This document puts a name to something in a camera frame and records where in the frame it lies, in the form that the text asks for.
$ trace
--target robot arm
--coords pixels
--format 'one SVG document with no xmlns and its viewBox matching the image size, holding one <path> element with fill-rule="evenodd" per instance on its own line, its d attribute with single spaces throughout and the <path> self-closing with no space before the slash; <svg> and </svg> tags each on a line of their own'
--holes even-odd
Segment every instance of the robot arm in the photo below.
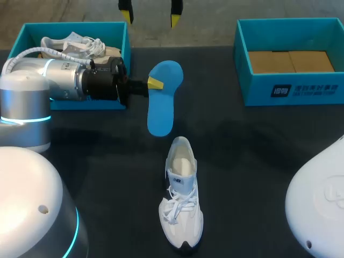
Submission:
<svg viewBox="0 0 344 258">
<path fill-rule="evenodd" d="M 50 146 L 50 101 L 119 100 L 148 97 L 147 83 L 127 78 L 122 58 L 90 67 L 90 60 L 9 59 L 0 77 L 0 146 L 43 152 Z"/>
</svg>

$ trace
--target white sneaker in box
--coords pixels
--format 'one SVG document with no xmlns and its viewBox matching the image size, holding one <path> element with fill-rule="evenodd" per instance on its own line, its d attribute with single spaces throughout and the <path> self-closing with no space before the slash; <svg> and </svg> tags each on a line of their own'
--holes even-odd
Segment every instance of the white sneaker in box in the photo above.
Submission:
<svg viewBox="0 0 344 258">
<path fill-rule="evenodd" d="M 121 57 L 121 52 L 115 47 L 106 47 L 100 39 L 82 37 L 72 32 L 65 39 L 50 39 L 43 37 L 41 47 L 47 47 L 80 59 L 93 59 L 95 63 L 107 63 L 109 57 Z M 43 58 L 56 59 L 56 56 L 42 52 Z"/>
</svg>

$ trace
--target teal box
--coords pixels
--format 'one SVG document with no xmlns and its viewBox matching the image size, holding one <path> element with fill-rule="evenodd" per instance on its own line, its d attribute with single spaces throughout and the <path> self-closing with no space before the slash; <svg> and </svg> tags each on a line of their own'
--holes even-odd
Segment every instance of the teal box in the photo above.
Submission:
<svg viewBox="0 0 344 258">
<path fill-rule="evenodd" d="M 106 46 L 121 49 L 122 58 L 130 72 L 130 41 L 127 24 L 124 22 L 110 23 L 26 23 L 21 28 L 9 58 L 16 57 L 22 51 L 40 46 L 43 37 L 64 39 L 70 33 L 85 37 L 100 38 Z M 88 98 L 86 101 L 52 101 L 52 110 L 112 110 L 124 109 L 118 101 L 98 101 Z"/>
<path fill-rule="evenodd" d="M 326 51 L 335 72 L 253 74 L 249 51 Z M 337 18 L 238 20 L 233 56 L 246 106 L 344 103 L 344 27 Z"/>
</svg>

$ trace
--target cable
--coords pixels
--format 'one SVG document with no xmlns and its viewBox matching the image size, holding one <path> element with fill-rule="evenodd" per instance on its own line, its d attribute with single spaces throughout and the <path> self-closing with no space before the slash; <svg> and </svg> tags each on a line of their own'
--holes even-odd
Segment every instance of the cable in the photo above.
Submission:
<svg viewBox="0 0 344 258">
<path fill-rule="evenodd" d="M 47 47 L 33 47 L 33 48 L 29 48 L 29 49 L 21 52 L 19 55 L 17 55 L 7 66 L 6 74 L 9 74 L 12 71 L 12 68 L 16 65 L 16 63 L 18 62 L 18 60 L 20 58 L 23 58 L 24 56 L 29 55 L 29 54 L 34 53 L 34 52 L 45 52 L 45 53 L 48 53 L 50 55 L 55 55 L 59 58 L 65 59 L 65 60 L 69 60 L 71 62 L 76 62 L 76 63 L 79 63 L 81 65 L 91 66 L 92 68 L 94 67 L 94 62 L 92 59 L 74 58 L 72 56 L 63 54 L 59 51 L 56 51 L 54 49 L 47 48 Z"/>
</svg>

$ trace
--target glowing blue ring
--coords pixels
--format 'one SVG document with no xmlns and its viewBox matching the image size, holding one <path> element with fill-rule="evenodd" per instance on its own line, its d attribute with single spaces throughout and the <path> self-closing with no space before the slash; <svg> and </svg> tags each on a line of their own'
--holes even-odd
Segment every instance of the glowing blue ring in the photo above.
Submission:
<svg viewBox="0 0 344 258">
<path fill-rule="evenodd" d="M 51 116 L 44 117 L 44 118 L 37 118 L 37 119 L 10 119 L 10 118 L 1 117 L 1 120 L 4 120 L 6 122 L 16 123 L 16 124 L 42 122 L 49 119 L 51 119 Z"/>
<path fill-rule="evenodd" d="M 76 230 L 75 230 L 74 238 L 73 238 L 73 241 L 70 244 L 70 247 L 68 248 L 67 252 L 64 254 L 64 256 L 62 258 L 66 258 L 68 256 L 68 254 L 70 253 L 70 251 L 73 248 L 73 245 L 75 243 L 77 232 L 79 231 L 79 214 L 77 213 L 77 208 L 76 207 L 75 207 L 75 210 L 76 210 Z"/>
</svg>

